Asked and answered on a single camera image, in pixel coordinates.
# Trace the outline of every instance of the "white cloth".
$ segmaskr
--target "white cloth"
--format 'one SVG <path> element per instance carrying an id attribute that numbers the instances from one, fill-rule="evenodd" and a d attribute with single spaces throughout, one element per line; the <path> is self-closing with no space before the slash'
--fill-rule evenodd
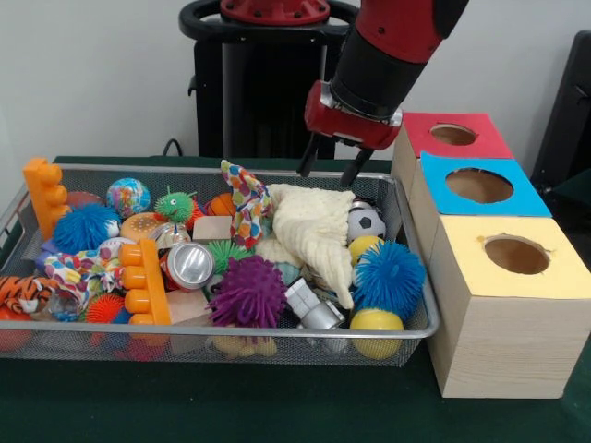
<path id="1" fill-rule="evenodd" d="M 347 218 L 355 195 L 291 185 L 269 185 L 273 235 L 257 244 L 257 254 L 299 268 L 307 263 L 336 292 L 346 309 L 353 268 L 346 248 Z"/>

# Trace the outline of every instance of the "yellow plastic ball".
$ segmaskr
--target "yellow plastic ball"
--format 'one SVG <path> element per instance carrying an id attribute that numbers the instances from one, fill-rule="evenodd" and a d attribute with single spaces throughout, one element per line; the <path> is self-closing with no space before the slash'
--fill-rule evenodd
<path id="1" fill-rule="evenodd" d="M 351 253 L 351 264 L 354 266 L 359 261 L 361 255 L 371 247 L 376 245 L 383 245 L 384 241 L 375 235 L 364 235 L 357 237 L 351 245 L 349 245 L 349 252 Z"/>
<path id="2" fill-rule="evenodd" d="M 362 309 L 351 320 L 351 329 L 357 330 L 404 330 L 402 320 L 392 312 L 380 309 Z M 392 357 L 402 344 L 400 340 L 353 339 L 356 349 L 373 360 Z"/>

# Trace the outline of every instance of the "white wall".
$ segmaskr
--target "white wall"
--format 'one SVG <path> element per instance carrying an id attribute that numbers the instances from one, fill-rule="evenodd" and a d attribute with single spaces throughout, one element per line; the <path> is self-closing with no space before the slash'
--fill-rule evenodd
<path id="1" fill-rule="evenodd" d="M 33 155 L 153 155 L 170 137 L 197 153 L 188 1 L 0 2 L 0 207 Z M 471 0 L 405 109 L 489 113 L 529 171 L 590 17 L 588 0 Z"/>

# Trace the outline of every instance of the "green table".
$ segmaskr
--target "green table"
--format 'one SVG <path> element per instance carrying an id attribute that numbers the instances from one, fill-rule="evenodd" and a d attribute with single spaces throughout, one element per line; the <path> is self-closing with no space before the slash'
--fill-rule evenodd
<path id="1" fill-rule="evenodd" d="M 208 159 L 59 162 L 217 166 Z M 294 162 L 242 161 L 292 169 Z M 320 162 L 342 170 L 342 162 Z M 373 171 L 389 172 L 388 162 Z M 427 347 L 402 369 L 0 360 L 2 442 L 589 442 L 591 344 L 556 401 L 444 400 Z"/>

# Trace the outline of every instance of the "orange plastic block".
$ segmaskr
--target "orange plastic block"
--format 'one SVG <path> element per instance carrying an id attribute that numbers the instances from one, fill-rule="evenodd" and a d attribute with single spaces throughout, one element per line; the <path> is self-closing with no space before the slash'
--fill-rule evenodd
<path id="1" fill-rule="evenodd" d="M 126 309 L 133 314 L 129 324 L 170 325 L 156 241 L 142 239 L 139 245 L 121 246 L 119 260 L 125 267 Z"/>
<path id="2" fill-rule="evenodd" d="M 57 221 L 70 211 L 66 204 L 66 188 L 59 184 L 62 181 L 62 170 L 46 159 L 31 159 L 22 170 L 29 189 L 30 201 L 33 204 L 37 223 L 43 239 L 49 240 Z"/>

